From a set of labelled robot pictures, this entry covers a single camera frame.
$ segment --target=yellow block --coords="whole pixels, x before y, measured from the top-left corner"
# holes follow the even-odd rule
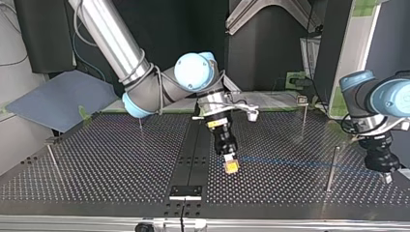
[[[225,172],[227,174],[236,173],[239,170],[239,162],[236,159],[227,161],[225,163]]]

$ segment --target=gray panel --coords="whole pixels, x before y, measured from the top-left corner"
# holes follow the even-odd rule
[[[383,184],[365,168],[366,152],[350,145],[338,124],[309,113],[303,127],[302,117],[301,112],[262,113],[253,124],[245,114],[235,114],[240,171],[224,173],[211,141],[206,200],[196,209],[199,215],[409,220],[409,182],[403,176],[396,173],[392,185]],[[326,192],[335,146],[341,152],[332,191]]]
[[[58,167],[45,153],[1,177],[0,213],[163,216],[189,120],[101,115],[52,147]]]
[[[83,120],[81,107],[91,115],[117,99],[110,84],[72,71],[59,74],[6,108],[25,119],[66,132]]]

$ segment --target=white wall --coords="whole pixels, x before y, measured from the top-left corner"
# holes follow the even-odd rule
[[[13,0],[2,1],[13,5]],[[18,27],[13,13],[4,7],[1,9]],[[19,61],[25,55],[21,35],[0,13],[0,65]],[[31,73],[28,59],[18,65],[0,67],[0,107],[27,94],[46,79],[43,74]],[[50,136],[50,129],[0,110],[0,175],[40,150]]]

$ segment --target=blue cable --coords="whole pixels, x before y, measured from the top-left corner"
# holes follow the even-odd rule
[[[84,58],[82,58],[82,57],[78,54],[78,51],[76,50],[76,47],[75,47],[75,36],[76,36],[76,33],[73,34],[73,50],[74,50],[75,55],[76,55],[76,56],[78,57],[78,59],[80,59],[80,61],[82,61],[84,64],[88,65],[88,66],[91,67],[93,70],[97,71],[97,73],[99,73],[99,75],[102,77],[103,81],[106,82],[105,75],[103,74],[103,72],[102,72],[99,68],[97,68],[97,67],[93,66],[92,64],[88,63],[86,60],[84,60]]]

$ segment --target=black panel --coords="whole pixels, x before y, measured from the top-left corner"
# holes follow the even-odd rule
[[[300,38],[306,34],[285,9],[262,9],[229,38],[227,74],[245,91],[283,89],[286,73],[303,69]]]
[[[33,73],[72,70],[64,0],[15,0],[15,9]]]
[[[351,6],[352,0],[329,0],[327,4],[326,26],[314,76],[317,92],[323,102],[329,102],[331,97]]]

